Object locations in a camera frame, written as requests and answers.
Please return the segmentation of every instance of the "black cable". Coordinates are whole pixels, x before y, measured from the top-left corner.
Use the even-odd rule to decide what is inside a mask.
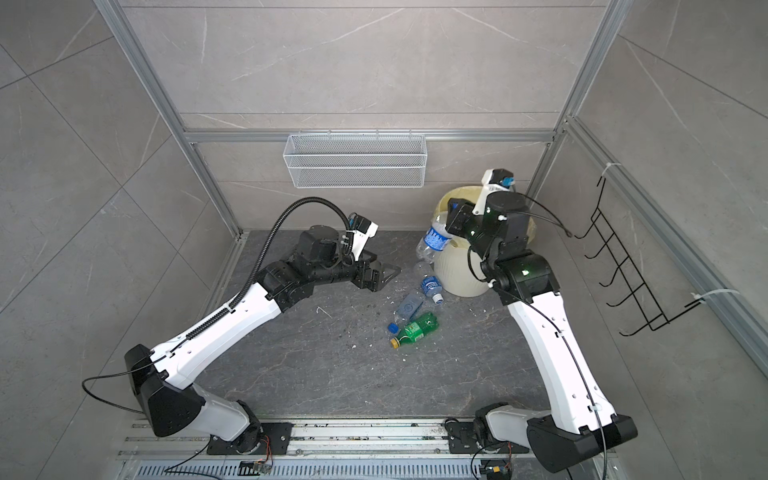
[[[270,234],[267,235],[266,240],[264,241],[263,247],[261,247],[261,253],[259,253],[259,257],[256,260],[256,263],[253,265],[253,269],[250,272],[250,275],[248,276],[248,279],[245,281],[245,285],[243,285],[243,289],[240,290],[240,292],[232,299],[230,302],[230,308],[233,309],[235,306],[237,306],[238,303],[245,297],[246,293],[248,293],[248,289],[251,285],[256,281],[256,275],[259,273],[259,269],[261,268],[261,263],[264,261],[264,257],[266,257],[266,252],[270,248],[270,244],[272,244],[272,240],[274,239],[275,235],[277,234],[277,231],[280,229],[280,227],[283,225],[283,222],[288,218],[288,216],[296,209],[301,207],[304,204],[323,204],[326,207],[330,208],[334,212],[336,212],[337,215],[339,215],[339,218],[341,218],[342,222],[344,223],[344,231],[349,230],[349,220],[348,217],[344,214],[344,212],[341,211],[340,208],[338,208],[333,202],[330,200],[326,200],[325,198],[320,197],[304,197],[300,198],[299,200],[296,200],[291,205],[288,206],[277,218],[277,221],[272,226],[272,230],[270,230]],[[343,256],[347,256],[352,252],[352,245],[353,245],[353,235],[347,236],[347,242],[345,244],[345,248],[343,251],[341,251],[339,254]]]
[[[525,305],[530,306],[539,315],[541,315],[545,319],[547,319],[547,321],[552,324],[552,326],[554,327],[554,329],[556,329],[558,331],[558,333],[562,333],[562,331],[558,328],[558,326],[554,324],[554,321],[552,321],[551,318],[549,318],[548,316],[543,314],[541,312],[541,310],[539,310],[535,306],[531,305],[530,303],[526,302],[522,298],[516,297],[514,295],[512,297],[515,298],[516,300],[520,301],[520,302],[523,302]],[[581,377],[581,382],[584,383],[584,388],[587,390],[587,398],[589,398],[589,401],[592,404],[592,412],[594,413],[594,417],[598,421],[598,426],[600,427],[600,436],[602,437],[602,440],[603,440],[603,475],[602,475],[602,480],[605,480],[605,476],[608,473],[608,448],[607,448],[607,445],[605,445],[605,431],[603,430],[603,423],[600,421],[600,414],[598,413],[597,404],[595,404],[594,399],[592,398],[592,391],[589,389],[589,385],[587,384],[587,380],[584,378],[584,373],[581,372],[581,367],[579,366],[578,362],[576,361],[576,356],[574,355],[573,350],[571,350],[571,346],[568,345],[568,341],[565,339],[564,336],[560,335],[560,338],[563,339],[563,342],[565,343],[565,348],[568,349],[568,353],[571,354],[571,358],[573,359],[574,364],[576,365],[576,370],[578,371],[578,374]]]
[[[111,405],[111,406],[113,406],[113,407],[117,407],[117,408],[119,408],[119,409],[123,409],[123,410],[126,410],[126,411],[128,411],[128,412],[133,412],[133,413],[140,413],[140,414],[144,415],[144,412],[142,412],[141,410],[136,410],[136,409],[129,409],[128,407],[123,407],[122,405],[118,405],[117,403],[112,403],[112,402],[110,402],[109,400],[104,400],[104,399],[102,399],[101,397],[98,397],[98,396],[94,395],[94,394],[91,392],[91,390],[89,390],[89,389],[88,389],[88,387],[86,387],[86,386],[85,386],[85,383],[86,383],[88,380],[98,380],[98,379],[111,379],[112,377],[115,377],[115,376],[130,375],[130,374],[131,374],[131,373],[133,373],[133,372],[138,372],[139,370],[142,370],[142,369],[146,369],[148,366],[150,366],[150,365],[153,365],[153,364],[155,364],[155,363],[157,363],[157,362],[160,362],[160,361],[161,361],[162,359],[164,359],[164,358],[165,358],[165,355],[163,355],[162,357],[160,357],[159,359],[155,360],[155,361],[154,361],[154,362],[152,362],[152,363],[148,363],[148,364],[147,364],[147,365],[145,365],[145,366],[140,366],[140,367],[139,367],[139,368],[137,368],[137,369],[129,370],[129,371],[127,371],[127,372],[121,372],[121,373],[113,373],[113,374],[111,374],[111,375],[96,375],[96,376],[89,376],[88,378],[86,378],[85,380],[83,380],[83,381],[81,382],[80,386],[81,386],[81,387],[83,387],[83,390],[84,390],[84,391],[85,391],[85,392],[86,392],[88,395],[90,395],[90,396],[91,396],[91,397],[93,397],[94,399],[98,400],[99,402],[103,402],[103,403],[106,403],[107,405]]]
[[[256,281],[256,275],[259,273],[259,269],[261,268],[261,263],[264,261],[264,257],[266,256],[266,251],[270,248],[270,244],[272,244],[272,240],[274,239],[275,235],[277,234],[277,231],[280,229],[280,227],[283,225],[283,222],[288,218],[288,216],[298,207],[301,207],[304,204],[323,204],[336,212],[337,215],[342,219],[342,222],[344,223],[344,231],[350,230],[349,228],[349,220],[347,219],[347,216],[344,215],[344,212],[341,211],[340,208],[338,208],[333,202],[326,200],[325,198],[320,197],[304,197],[300,198],[299,200],[296,200],[291,205],[288,206],[277,218],[277,221],[272,226],[272,230],[270,230],[270,234],[266,237],[266,240],[264,241],[264,245],[261,247],[261,253],[259,253],[259,257],[256,260],[256,263],[253,265],[253,269],[250,271],[250,275],[245,281],[245,284],[243,285],[243,288],[240,289],[240,292],[237,293],[237,295],[232,299],[232,301],[229,303],[229,308],[226,306],[223,307],[221,310],[216,312],[211,318],[206,320],[204,323],[202,323],[200,326],[198,326],[196,329],[192,330],[187,334],[187,340],[193,339],[194,337],[200,335],[202,332],[204,332],[208,327],[213,325],[214,323],[218,322],[219,320],[223,319],[226,315],[229,314],[230,310],[234,310],[237,307],[237,304],[240,303],[240,301],[246,296],[248,293],[248,290],[250,290],[250,286],[253,285],[253,283]],[[341,260],[343,257],[346,257],[351,254],[352,252],[352,244],[354,240],[353,235],[349,235],[346,238],[346,243],[344,243],[344,250],[341,250],[339,248],[339,260]],[[177,349],[179,346],[181,346],[181,343],[179,345],[176,345],[174,347],[174,350]]]
[[[566,234],[570,233],[570,230],[568,230],[567,228],[565,228],[565,223],[563,223],[563,220],[560,220],[560,219],[558,218],[558,216],[557,216],[557,215],[553,214],[553,213],[552,213],[552,210],[549,210],[547,207],[545,207],[543,204],[539,203],[539,202],[538,202],[538,201],[537,201],[535,198],[533,198],[533,197],[529,197],[528,195],[526,195],[526,194],[521,194],[521,193],[519,193],[519,192],[518,192],[518,195],[522,195],[523,197],[525,197],[525,198],[529,199],[531,202],[533,202],[533,203],[537,204],[539,207],[543,208],[543,209],[544,209],[544,210],[545,210],[545,211],[546,211],[548,214],[552,215],[552,218],[554,218],[555,220],[557,220],[557,221],[558,221],[558,223],[559,223],[559,224],[560,224],[560,226],[563,228],[563,230],[565,230]]]
[[[216,475],[212,475],[210,473],[195,472],[194,470],[191,470],[189,472],[185,472],[185,471],[182,471],[182,470],[174,470],[174,468],[182,466],[183,464],[189,462],[192,458],[197,457],[200,453],[202,453],[203,450],[208,448],[208,445],[210,445],[210,443],[211,443],[211,441],[213,441],[213,439],[214,439],[214,437],[211,436],[208,439],[208,443],[206,443],[205,446],[202,449],[200,449],[197,452],[195,452],[194,455],[192,455],[190,458],[187,458],[183,462],[177,463],[176,465],[174,465],[172,467],[166,468],[165,470],[163,470],[163,473],[181,473],[182,475],[200,475],[200,476],[203,476],[203,477],[215,478],[216,480],[223,480],[221,477],[216,476]]]
[[[539,220],[543,220],[545,222],[549,222],[552,225],[555,225],[556,227],[560,227],[561,229],[563,229],[563,231],[565,232],[565,236],[566,237],[570,238],[570,237],[574,236],[573,232],[571,232],[569,229],[565,228],[565,225],[563,225],[562,223],[559,223],[560,220],[558,220],[556,222],[556,221],[552,220],[551,218],[547,218],[547,217],[544,217],[544,216],[538,215],[538,214],[532,214],[531,212],[517,212],[517,211],[510,212],[510,215],[512,215],[512,214],[521,214],[521,215],[527,215],[528,217],[538,218]]]
[[[492,449],[494,447],[499,447],[504,445],[507,442],[498,442],[498,443],[492,443],[491,445],[486,445],[485,447],[481,447],[475,454],[472,456],[472,460],[469,461],[469,471],[472,472],[472,476],[475,477],[475,480],[480,480],[480,477],[478,477],[475,474],[475,469],[472,467],[475,464],[475,457],[478,456],[478,453],[482,452],[486,449]]]
[[[472,274],[474,278],[477,279],[477,281],[483,282],[483,283],[488,282],[488,277],[486,277],[485,280],[480,280],[480,277],[475,274],[475,269],[472,268],[472,246],[471,245],[467,247],[467,266],[469,267],[469,272]]]

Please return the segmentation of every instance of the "aluminum rail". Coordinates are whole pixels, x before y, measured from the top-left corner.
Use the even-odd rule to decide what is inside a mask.
[[[365,129],[365,130],[224,130],[191,129],[184,132],[190,143],[206,142],[285,142],[291,134],[419,134],[427,141],[546,141],[554,136],[550,129]]]

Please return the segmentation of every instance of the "green plastic bottle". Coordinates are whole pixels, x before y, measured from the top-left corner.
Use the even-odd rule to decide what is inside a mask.
[[[440,324],[437,323],[437,317],[435,314],[432,312],[427,312],[403,327],[400,334],[391,339],[389,342],[394,348],[398,348],[403,343],[418,342],[427,333],[433,330],[437,330],[437,327],[439,326]]]

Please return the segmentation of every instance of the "gray tile wall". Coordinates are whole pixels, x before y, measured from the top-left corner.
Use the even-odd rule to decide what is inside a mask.
[[[125,8],[186,119],[553,127],[604,11],[589,2],[246,3]]]
[[[581,119],[768,319],[768,4],[635,2]]]
[[[123,5],[191,128],[552,128],[605,2]],[[525,187],[543,145],[430,144],[426,185],[401,190],[297,190],[282,145],[200,149],[244,228],[269,228],[295,197],[320,195],[385,228],[420,229],[447,190],[485,168],[507,167]],[[295,215],[287,227],[325,219]]]
[[[600,173],[567,141],[539,200],[582,235],[597,202]],[[672,259],[610,186],[601,208],[664,311],[670,316],[682,311],[694,288]],[[604,223],[598,226],[609,234]],[[537,242],[544,238],[541,233]],[[644,321],[631,300],[615,308],[606,305],[624,298],[628,289],[620,277],[608,288],[598,284],[609,283],[615,268],[606,250],[594,260],[584,258],[600,249],[599,236],[592,231],[583,240],[561,237],[572,260],[561,265],[553,257],[558,261],[553,269],[564,286],[566,307],[569,292],[580,283],[586,288],[571,298],[579,295],[576,302],[582,305],[596,303],[596,309],[590,306],[576,315],[569,310],[571,325],[580,343],[592,344],[585,348],[582,343],[582,351],[617,412],[637,423],[638,437],[617,449],[629,478],[762,478],[768,455],[768,381],[719,319],[706,305],[698,306],[655,332],[646,328],[622,336]],[[615,240],[610,246],[619,251]],[[639,285],[631,268],[623,271],[633,286]],[[639,297],[651,307],[647,293]],[[598,342],[595,336],[602,338]]]
[[[127,413],[80,381],[196,321],[232,239],[90,0],[3,5],[0,125],[0,478],[100,478]]]

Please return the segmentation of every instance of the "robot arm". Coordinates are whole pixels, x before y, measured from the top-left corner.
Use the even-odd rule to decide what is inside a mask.
[[[137,345],[126,353],[131,388],[155,435],[190,427],[233,442],[239,452],[255,448],[260,424],[248,406],[216,397],[194,380],[250,331],[312,295],[315,285],[351,281],[375,292],[400,272],[364,250],[376,233],[375,223],[353,214],[349,225],[349,256],[343,255],[335,229],[314,226],[301,233],[293,252],[259,270],[244,295],[152,350]]]
[[[486,171],[482,202],[450,199],[446,228],[480,256],[483,281],[507,306],[531,348],[551,411],[495,405],[478,411],[476,429],[486,445],[509,441],[529,447],[545,468],[559,472],[636,437],[637,430],[595,382],[547,260],[528,250],[527,197],[510,191],[513,183],[507,170]]]

